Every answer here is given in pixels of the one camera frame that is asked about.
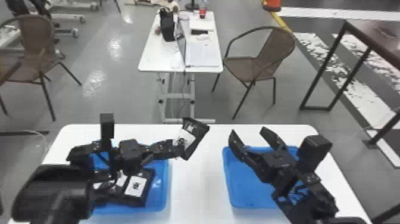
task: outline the bottle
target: bottle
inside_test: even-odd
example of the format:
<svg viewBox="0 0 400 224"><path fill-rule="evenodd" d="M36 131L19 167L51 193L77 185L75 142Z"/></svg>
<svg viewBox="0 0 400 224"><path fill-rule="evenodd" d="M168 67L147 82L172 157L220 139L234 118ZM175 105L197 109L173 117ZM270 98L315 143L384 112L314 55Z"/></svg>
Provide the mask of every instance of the bottle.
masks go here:
<svg viewBox="0 0 400 224"><path fill-rule="evenodd" d="M205 14L207 13L207 4L208 0L199 0L200 18L205 18Z"/></svg>

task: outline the chair leg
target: chair leg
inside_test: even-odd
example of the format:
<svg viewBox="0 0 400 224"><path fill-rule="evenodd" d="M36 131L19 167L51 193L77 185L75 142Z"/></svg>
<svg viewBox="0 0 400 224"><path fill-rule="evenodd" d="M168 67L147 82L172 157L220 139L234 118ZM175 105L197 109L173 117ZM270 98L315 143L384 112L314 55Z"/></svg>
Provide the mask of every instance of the chair leg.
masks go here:
<svg viewBox="0 0 400 224"><path fill-rule="evenodd" d="M63 67L63 69L78 83L78 85L82 86L82 83L79 82L79 79L72 74L72 72L65 66L62 62L58 62L59 65Z"/></svg>
<svg viewBox="0 0 400 224"><path fill-rule="evenodd" d="M53 105L51 104L49 93L47 92L45 80L43 79L43 77L44 77L44 74L41 72L40 73L40 84L42 85L43 92L45 93L45 98L47 101L47 106L49 107L49 110L50 110L51 118L53 119L53 122L55 122L55 114L54 114L54 110L53 110Z"/></svg>
<svg viewBox="0 0 400 224"><path fill-rule="evenodd" d="M51 79L50 79L47 75L44 75L44 78L45 78L47 81L51 82Z"/></svg>
<svg viewBox="0 0 400 224"><path fill-rule="evenodd" d="M237 109L236 109L236 111L235 111L235 114L234 114L233 117L232 117L232 120L234 120L234 119L236 118L236 115L238 114L240 108L242 107L243 102L245 102L245 99L246 99L246 97L247 97L247 94L249 94L250 89L252 88L253 85L254 85L254 83L250 83L249 87L247 87L246 93L245 93L245 95L243 96L242 100L240 101L240 104L239 104L239 106L237 107Z"/></svg>
<svg viewBox="0 0 400 224"><path fill-rule="evenodd" d="M221 75L221 73L219 73L219 74L217 75L217 77L215 78L214 86L212 86L211 92L214 92L215 87L217 86L217 82L218 82L218 80L220 79L220 75Z"/></svg>
<svg viewBox="0 0 400 224"><path fill-rule="evenodd" d="M3 110L3 113L5 115L8 115L7 109L5 108L5 104L4 104L3 99L1 98L1 96L0 96L0 104L1 104L1 109Z"/></svg>
<svg viewBox="0 0 400 224"><path fill-rule="evenodd" d="M275 102L276 102L276 78L273 77L272 79L274 81L274 89L273 89L274 93L273 93L273 103L272 104L275 104Z"/></svg>

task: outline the robotic arm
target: robotic arm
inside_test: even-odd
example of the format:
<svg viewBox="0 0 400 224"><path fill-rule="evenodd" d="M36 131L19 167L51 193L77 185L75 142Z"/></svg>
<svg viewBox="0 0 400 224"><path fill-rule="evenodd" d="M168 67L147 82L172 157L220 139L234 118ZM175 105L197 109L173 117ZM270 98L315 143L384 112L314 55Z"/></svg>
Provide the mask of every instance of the robotic arm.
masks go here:
<svg viewBox="0 0 400 224"><path fill-rule="evenodd" d="M74 147L67 157L70 165L42 165L34 172L14 201L14 220L31 224L77 224L88 219L99 197L103 200L123 199L123 192L115 193L120 171L131 177L144 173L144 167L153 160L176 157L188 160L209 130L209 126L201 122L184 118L182 129L174 139L151 145L129 139L113 148L113 115L101 114L100 123L101 140ZM97 170L94 156L108 168ZM94 183L106 187L94 189Z"/></svg>
<svg viewBox="0 0 400 224"><path fill-rule="evenodd" d="M246 163L263 183L275 191L271 197L292 224L305 223L365 223L360 218L335 218L338 212L335 198L314 173L332 147L321 135L308 136L297 151L296 160L285 142L272 130L263 127L260 135L273 152L249 151L233 130L229 147L235 157Z"/></svg>

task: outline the gray floor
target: gray floor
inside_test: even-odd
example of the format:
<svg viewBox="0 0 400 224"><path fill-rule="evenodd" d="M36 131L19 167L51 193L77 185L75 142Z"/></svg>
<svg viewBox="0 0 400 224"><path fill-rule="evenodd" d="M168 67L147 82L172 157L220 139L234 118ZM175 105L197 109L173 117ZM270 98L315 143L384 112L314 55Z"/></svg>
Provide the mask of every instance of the gray floor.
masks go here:
<svg viewBox="0 0 400 224"><path fill-rule="evenodd" d="M229 40L236 35L256 26L275 24L258 1L211 1L210 8L216 14L223 53ZM77 86L60 68L50 72L49 91L56 122L51 121L39 87L6 83L1 87L1 94L10 116L0 115L0 130L47 129L51 131L47 136L51 142L65 125L98 123L99 113L113 112L117 123L159 123L156 75L137 70L156 9L124 7L123 10L121 16L113 1L106 1L100 12L80 12L87 16L86 24L62 23L63 27L80 29L79 39L63 37L58 47L67 55L66 65L83 86ZM9 16L11 14L1 1L0 19ZM231 51L236 55L255 54L265 36L265 33L249 36L238 41ZM314 126L335 143L334 158L373 217L399 201L400 172L395 172L379 151L370 151L363 146L360 139L366 136L362 132L349 138L360 130L360 126L341 103L331 113L298 111L300 100L314 76L314 68L296 49L277 71L276 105L271 106L272 83L260 82L249 94L236 120L231 120L245 92L243 86L224 71L217 89L211 94L215 75L199 75L196 77L196 116L215 118L218 123ZM176 79L176 86L181 82ZM310 103L327 103L332 97L331 90L321 83ZM172 103L177 114L181 104ZM185 108L181 116L187 113ZM16 186L20 186L40 163L43 149L38 136L7 137L1 138L0 142L3 152L0 192L6 208L0 223L4 223L10 217L9 209L19 190Z"/></svg>

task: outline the chair backrest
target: chair backrest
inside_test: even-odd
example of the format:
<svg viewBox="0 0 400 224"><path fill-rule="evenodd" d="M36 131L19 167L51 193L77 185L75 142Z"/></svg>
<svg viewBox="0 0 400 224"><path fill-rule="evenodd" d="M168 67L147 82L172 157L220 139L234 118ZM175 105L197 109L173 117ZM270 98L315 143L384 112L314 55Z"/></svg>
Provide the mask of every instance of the chair backrest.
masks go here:
<svg viewBox="0 0 400 224"><path fill-rule="evenodd" d="M46 49L45 55L54 57L54 26L42 15L19 15L0 24L4 27L12 22L18 22L21 31L25 53L38 54Z"/></svg>
<svg viewBox="0 0 400 224"><path fill-rule="evenodd" d="M281 27L272 28L264 46L254 60L254 63L259 64L257 67L269 63L272 63L272 65L266 68L266 71L260 73L256 79L263 79L265 76L274 74L280 63L293 52L295 46L295 38L291 32Z"/></svg>

